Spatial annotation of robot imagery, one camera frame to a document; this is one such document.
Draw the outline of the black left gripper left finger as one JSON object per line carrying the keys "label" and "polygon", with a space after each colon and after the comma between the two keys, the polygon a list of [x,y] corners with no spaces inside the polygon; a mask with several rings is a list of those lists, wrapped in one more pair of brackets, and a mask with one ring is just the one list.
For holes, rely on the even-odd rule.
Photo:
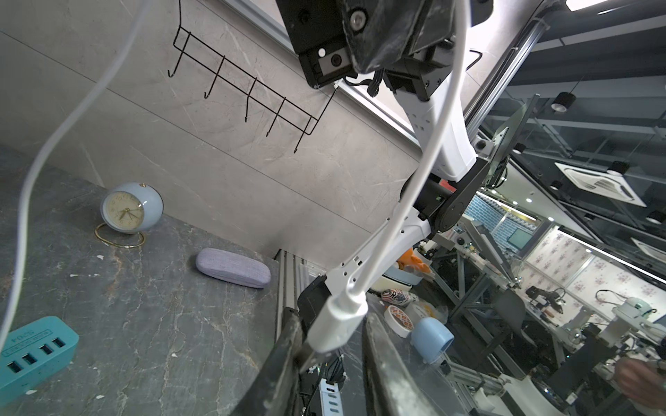
{"label": "black left gripper left finger", "polygon": [[285,308],[279,339],[257,378],[233,409],[232,415],[295,415],[299,400],[296,353],[303,343],[298,312]]}

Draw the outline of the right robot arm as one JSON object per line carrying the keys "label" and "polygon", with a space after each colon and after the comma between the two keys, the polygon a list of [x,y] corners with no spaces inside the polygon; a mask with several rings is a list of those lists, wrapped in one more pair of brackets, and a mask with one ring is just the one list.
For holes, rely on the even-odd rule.
{"label": "right robot arm", "polygon": [[[459,24],[457,1],[281,1],[277,6],[312,88],[355,76],[367,85],[386,85],[421,147],[433,138],[454,62],[468,52],[468,31],[494,9],[490,1],[472,1],[468,19]],[[470,141],[461,104],[453,100],[444,141],[405,220],[411,231],[398,232],[381,270],[461,218],[487,178],[488,156]]]}

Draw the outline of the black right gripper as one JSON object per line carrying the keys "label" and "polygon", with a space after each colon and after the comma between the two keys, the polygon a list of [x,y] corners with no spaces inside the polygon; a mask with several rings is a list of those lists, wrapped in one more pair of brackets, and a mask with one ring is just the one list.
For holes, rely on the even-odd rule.
{"label": "black right gripper", "polygon": [[307,83],[383,72],[393,92],[426,102],[453,69],[452,1],[293,1],[277,4]]}

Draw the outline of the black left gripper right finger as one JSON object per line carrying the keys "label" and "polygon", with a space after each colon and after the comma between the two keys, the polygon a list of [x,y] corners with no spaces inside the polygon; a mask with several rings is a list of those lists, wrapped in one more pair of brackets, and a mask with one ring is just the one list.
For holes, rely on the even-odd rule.
{"label": "black left gripper right finger", "polygon": [[435,415],[435,408],[416,385],[388,335],[378,314],[365,317],[362,373],[367,414]]}

